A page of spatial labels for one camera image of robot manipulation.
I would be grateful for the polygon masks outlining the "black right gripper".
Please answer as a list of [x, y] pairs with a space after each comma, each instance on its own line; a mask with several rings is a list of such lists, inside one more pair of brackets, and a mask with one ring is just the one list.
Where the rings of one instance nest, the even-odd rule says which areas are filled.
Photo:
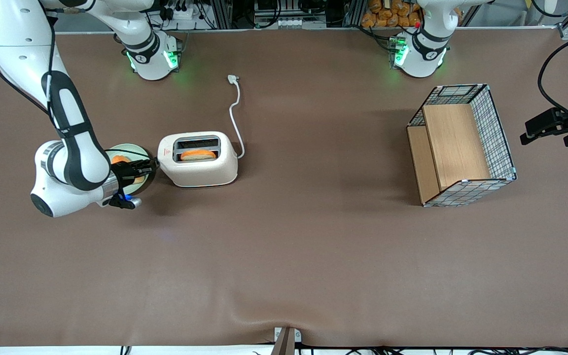
[[156, 170], [159, 168], [157, 158], [146, 160], [135, 160], [131, 162], [119, 161], [110, 165], [113, 175], [117, 178], [118, 188], [113, 196], [119, 199], [132, 199], [132, 193], [126, 193], [128, 186], [135, 184], [135, 180], [139, 178], [139, 182], [146, 182], [153, 179]]

